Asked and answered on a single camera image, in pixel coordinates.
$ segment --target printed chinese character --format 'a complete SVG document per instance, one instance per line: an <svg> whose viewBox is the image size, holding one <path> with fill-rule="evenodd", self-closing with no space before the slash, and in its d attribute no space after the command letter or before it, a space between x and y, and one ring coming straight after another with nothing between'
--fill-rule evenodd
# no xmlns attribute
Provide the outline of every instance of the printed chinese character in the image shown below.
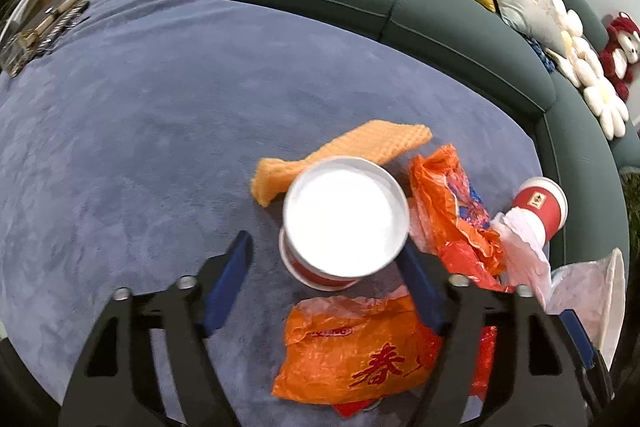
<svg viewBox="0 0 640 427"><path fill-rule="evenodd" d="M411 371L409 371L409 372L405 373L404 375L402 375L403 377L408 377L409 375L412 375L413 373L418 371L418 369L422 369L424 367L422 365L422 361L420 360L420 355L415 357L415 363L417 363L418 365L416 365Z"/></svg>
<svg viewBox="0 0 640 427"><path fill-rule="evenodd" d="M367 382L367 385L383 383L386 377L388 377L389 372L392 372L394 375L402 375L402 371L394 365L395 363L401 362L404 362L404 357L396 353L396 346L386 343L378 353L371 355L371 360L369 360L370 367L368 369L351 375L351 378L359 378L360 380L352 383L349 387L354 387L364 381Z"/></svg>

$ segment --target red teddy bear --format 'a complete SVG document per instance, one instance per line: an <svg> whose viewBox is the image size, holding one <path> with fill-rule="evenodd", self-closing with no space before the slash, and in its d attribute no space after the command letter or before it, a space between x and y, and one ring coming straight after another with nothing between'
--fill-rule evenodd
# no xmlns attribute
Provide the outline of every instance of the red teddy bear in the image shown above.
<svg viewBox="0 0 640 427"><path fill-rule="evenodd" d="M626 102L629 98L630 84L634 74L630 64L638 62L640 51L640 29L631 20L629 15L620 12L618 17L607 26L609 44L599 55L604 76L616 88L616 92Z"/></svg>

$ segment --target green sofa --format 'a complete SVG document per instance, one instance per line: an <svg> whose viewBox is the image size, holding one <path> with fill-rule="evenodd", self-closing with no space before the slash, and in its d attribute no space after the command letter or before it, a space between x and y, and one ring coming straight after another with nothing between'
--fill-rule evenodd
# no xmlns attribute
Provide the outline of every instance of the green sofa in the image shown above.
<svg viewBox="0 0 640 427"><path fill-rule="evenodd" d="M510 115L534 140L543 172L568 198L552 267L600 259L629 238L619 172L640 168L640 140L628 124L608 143L580 93L548 74L529 45L473 0L238 0L318 19L396 48L454 77ZM607 32L584 0L564 0L601 50Z"/></svg>

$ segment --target red paper cup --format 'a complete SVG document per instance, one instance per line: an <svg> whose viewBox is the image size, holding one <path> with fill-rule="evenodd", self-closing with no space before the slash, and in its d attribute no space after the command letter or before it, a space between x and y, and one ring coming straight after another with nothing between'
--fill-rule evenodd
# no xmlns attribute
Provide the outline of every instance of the red paper cup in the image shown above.
<svg viewBox="0 0 640 427"><path fill-rule="evenodd" d="M536 232L540 248L564 227L568 204L564 191L555 181L536 176L518 189L512 206L527 210L527 219Z"/></svg>
<svg viewBox="0 0 640 427"><path fill-rule="evenodd" d="M280 256L303 284L339 291L391 263L409 232L398 182L375 163L335 156L302 172L287 191Z"/></svg>

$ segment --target red cup with logo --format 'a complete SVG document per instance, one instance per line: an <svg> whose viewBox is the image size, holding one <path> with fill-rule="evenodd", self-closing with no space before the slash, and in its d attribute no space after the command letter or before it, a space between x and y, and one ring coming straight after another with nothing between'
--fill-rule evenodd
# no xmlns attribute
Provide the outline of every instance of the red cup with logo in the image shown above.
<svg viewBox="0 0 640 427"><path fill-rule="evenodd" d="M527 221L540 248L564 227L568 204L564 191L555 181L536 176L525 181L511 206L526 210Z"/></svg>

